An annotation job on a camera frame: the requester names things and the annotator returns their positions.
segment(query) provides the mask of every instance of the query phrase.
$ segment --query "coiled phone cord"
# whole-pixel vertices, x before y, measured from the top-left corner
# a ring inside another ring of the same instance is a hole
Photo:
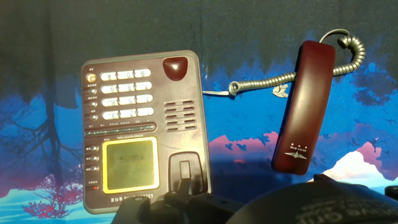
[[[350,36],[348,30],[335,29],[327,32],[319,41],[322,41],[329,35],[334,33],[345,33],[346,36],[339,38],[338,42],[343,48],[352,48],[354,50],[354,58],[346,65],[340,65],[333,69],[333,76],[345,75],[353,72],[359,68],[365,59],[365,48],[362,42],[357,38]],[[266,78],[264,80],[249,80],[249,81],[233,81],[229,84],[228,91],[203,91],[206,95],[219,95],[219,96],[236,96],[241,91],[258,90],[262,88],[269,88],[279,86],[284,83],[292,82],[295,80],[296,73],[289,72],[276,77]]]

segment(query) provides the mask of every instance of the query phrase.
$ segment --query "black object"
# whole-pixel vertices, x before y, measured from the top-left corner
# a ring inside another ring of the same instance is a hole
[[[176,192],[149,204],[146,197],[125,199],[113,223],[130,224],[280,224],[398,222],[398,186],[386,195],[363,185],[344,184],[326,175],[265,194],[243,205],[212,194],[192,195],[191,179],[182,179]]]

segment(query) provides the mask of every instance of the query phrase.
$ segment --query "landline telephone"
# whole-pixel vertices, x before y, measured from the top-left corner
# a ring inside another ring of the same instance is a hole
[[[354,58],[333,68],[335,50],[322,40],[336,32],[346,34],[339,43],[352,48]],[[281,172],[306,173],[331,79],[359,68],[364,56],[358,38],[344,29],[332,30],[319,42],[304,42],[297,73],[232,82],[222,92],[202,92],[199,59],[189,50],[86,62],[81,68],[86,210],[116,212],[131,197],[156,202],[187,179],[192,182],[190,194],[211,193],[202,94],[236,96],[276,86],[273,93],[286,97],[284,84],[295,81],[272,166]]]

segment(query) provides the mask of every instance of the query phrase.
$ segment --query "yellow-green screen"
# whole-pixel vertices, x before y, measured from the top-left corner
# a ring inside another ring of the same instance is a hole
[[[106,151],[109,190],[155,184],[152,141],[111,144]]]

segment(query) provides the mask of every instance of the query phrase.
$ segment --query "painted backdrop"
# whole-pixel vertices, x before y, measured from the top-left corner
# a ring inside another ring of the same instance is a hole
[[[214,193],[248,202],[325,173],[383,193],[398,185],[395,1],[1,1],[0,222],[110,223],[82,203],[80,67],[93,58],[190,49],[203,90],[291,72],[304,40],[345,28],[367,49],[334,78],[309,171],[270,161],[287,99],[272,89],[204,96]],[[336,64],[351,58],[336,45]]]

